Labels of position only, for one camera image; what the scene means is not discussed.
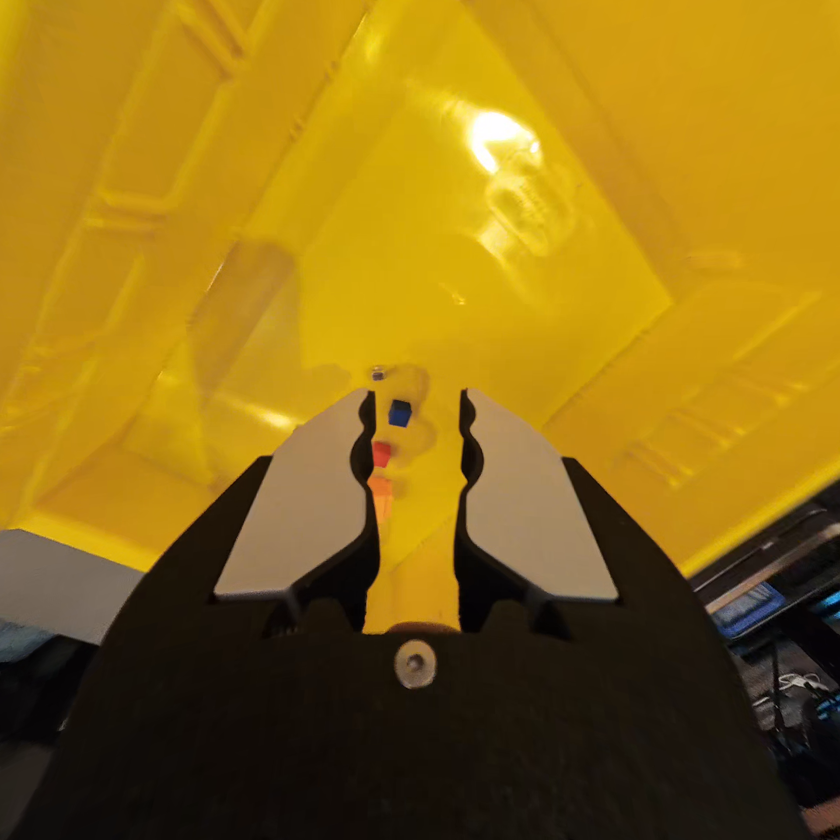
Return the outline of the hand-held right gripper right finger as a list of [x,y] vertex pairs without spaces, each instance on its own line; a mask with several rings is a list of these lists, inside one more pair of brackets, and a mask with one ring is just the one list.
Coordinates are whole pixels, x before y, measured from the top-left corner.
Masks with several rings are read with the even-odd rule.
[[465,485],[454,568],[458,623],[480,632],[500,602],[554,634],[559,603],[615,604],[619,592],[564,458],[530,423],[476,388],[460,393]]

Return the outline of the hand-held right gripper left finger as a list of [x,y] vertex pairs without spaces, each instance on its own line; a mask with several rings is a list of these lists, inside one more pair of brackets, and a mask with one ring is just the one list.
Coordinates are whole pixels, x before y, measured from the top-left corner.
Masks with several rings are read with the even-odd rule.
[[364,628],[380,569],[372,490],[373,391],[360,388],[297,427],[276,449],[213,594],[274,601],[290,626],[332,599]]

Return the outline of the yellow plastic bin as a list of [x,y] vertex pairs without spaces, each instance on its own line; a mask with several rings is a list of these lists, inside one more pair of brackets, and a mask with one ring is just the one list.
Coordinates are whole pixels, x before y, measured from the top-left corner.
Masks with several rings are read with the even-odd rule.
[[2,2],[2,529],[138,570],[384,368],[687,573],[838,477],[838,2]]

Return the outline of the blue screen device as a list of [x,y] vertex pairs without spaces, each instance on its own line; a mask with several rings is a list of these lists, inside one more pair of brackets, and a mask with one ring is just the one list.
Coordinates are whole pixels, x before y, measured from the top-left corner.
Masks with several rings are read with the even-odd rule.
[[716,610],[711,619],[719,633],[732,641],[749,634],[785,605],[785,596],[772,584],[762,582]]

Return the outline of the dark equipment pile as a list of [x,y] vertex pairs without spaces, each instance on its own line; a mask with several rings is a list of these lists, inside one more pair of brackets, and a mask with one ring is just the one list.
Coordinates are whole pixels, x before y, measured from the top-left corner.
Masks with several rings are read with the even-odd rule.
[[839,482],[690,578],[708,614],[768,582],[786,605],[722,639],[783,783],[812,834],[838,838]]

